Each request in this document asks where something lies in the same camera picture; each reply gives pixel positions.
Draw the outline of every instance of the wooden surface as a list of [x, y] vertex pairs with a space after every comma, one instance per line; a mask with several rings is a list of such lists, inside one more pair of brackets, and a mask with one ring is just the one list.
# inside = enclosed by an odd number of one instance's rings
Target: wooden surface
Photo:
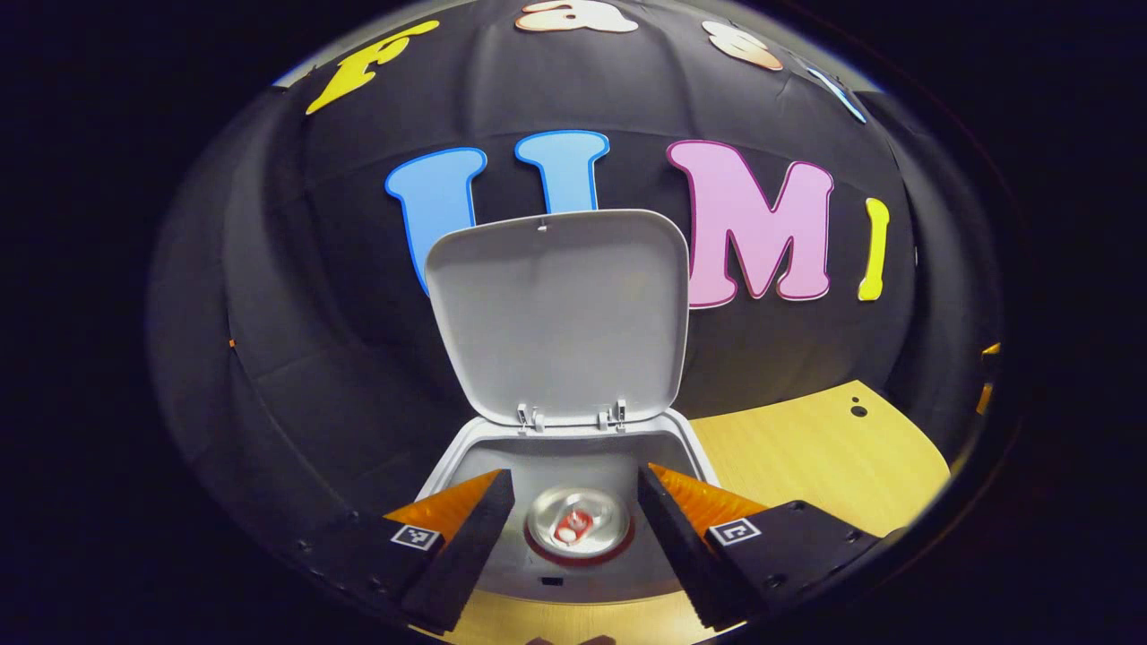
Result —
[[[804, 499], [877, 537], [911, 522], [949, 476], [931, 442], [859, 381], [690, 423], [721, 488], [766, 506]], [[617, 645], [673, 645], [715, 634], [697, 621], [684, 591], [557, 605], [475, 590], [444, 638], [458, 645], [580, 645], [608, 636]]]

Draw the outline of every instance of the open bin lid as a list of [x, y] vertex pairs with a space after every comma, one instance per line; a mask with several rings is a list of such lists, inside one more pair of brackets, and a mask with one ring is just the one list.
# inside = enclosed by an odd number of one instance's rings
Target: open bin lid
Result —
[[502, 425], [521, 425], [521, 404], [547, 426], [594, 425], [619, 399], [626, 421], [664, 412], [681, 381], [688, 271], [677, 225], [638, 209], [475, 226], [426, 261], [454, 373]]

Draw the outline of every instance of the letter m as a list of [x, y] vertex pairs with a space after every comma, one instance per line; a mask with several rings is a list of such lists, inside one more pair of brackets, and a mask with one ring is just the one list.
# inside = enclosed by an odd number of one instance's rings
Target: letter m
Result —
[[744, 158], [716, 141], [678, 141], [670, 163], [689, 178], [693, 246], [689, 306], [720, 306], [736, 295], [728, 274], [728, 247], [736, 251], [754, 298], [765, 295], [789, 252], [777, 293], [785, 300], [816, 300], [828, 293], [828, 196], [833, 177], [804, 162], [793, 163], [777, 202], [770, 207]]

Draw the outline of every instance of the dark background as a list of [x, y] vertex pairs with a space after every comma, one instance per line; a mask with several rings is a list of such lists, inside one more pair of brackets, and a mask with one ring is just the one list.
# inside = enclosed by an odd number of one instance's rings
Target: dark background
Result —
[[[265, 555], [200, 489], [163, 432], [141, 337], [150, 244], [181, 174], [259, 90], [383, 9], [5, 3], [3, 453], [16, 512], [3, 521], [15, 584], [0, 630], [392, 642]], [[1045, 358], [1028, 374], [1024, 430], [965, 521], [852, 609], [774, 637], [1130, 642], [1142, 577], [1130, 430], [1145, 417], [1126, 393], [1145, 372], [1130, 316], [1142, 212], [1131, 117], [1147, 63], [1132, 37], [1147, 15], [1114, 1], [768, 9], [858, 65], [895, 62], [974, 133], [1024, 213], [1015, 252], [1036, 266], [1027, 333]]]

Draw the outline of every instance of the yellow letter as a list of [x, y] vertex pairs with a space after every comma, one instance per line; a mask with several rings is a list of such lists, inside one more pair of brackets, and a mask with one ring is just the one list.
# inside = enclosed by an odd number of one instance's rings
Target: yellow letter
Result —
[[860, 290], [857, 297], [863, 301], [873, 301], [880, 297], [884, 290], [884, 244], [888, 240], [888, 207], [884, 202], [868, 197], [864, 201], [868, 210], [868, 219], [872, 222], [872, 241], [868, 243], [868, 269], [865, 271], [864, 280], [860, 280]]
[[314, 114], [319, 108], [322, 108], [335, 99], [345, 96], [369, 83], [374, 78], [374, 72], [367, 71], [372, 64], [381, 65], [389, 63], [401, 54], [403, 49], [406, 49], [406, 46], [411, 42], [411, 39], [407, 38], [408, 36], [419, 36], [436, 26], [438, 26], [438, 21], [427, 21], [406, 31], [389, 36], [340, 61], [335, 77], [327, 84], [327, 88], [322, 91], [322, 94], [311, 103], [311, 107], [306, 108], [306, 114]]
[[528, 15], [514, 21], [525, 31], [569, 31], [588, 28], [594, 31], [625, 33], [638, 28], [612, 5], [595, 0], [556, 0], [538, 2], [522, 9]]
[[772, 71], [785, 69], [777, 56], [768, 52], [767, 45], [739, 29], [712, 21], [701, 23], [701, 28], [711, 34], [710, 42], [734, 59], [741, 59]]

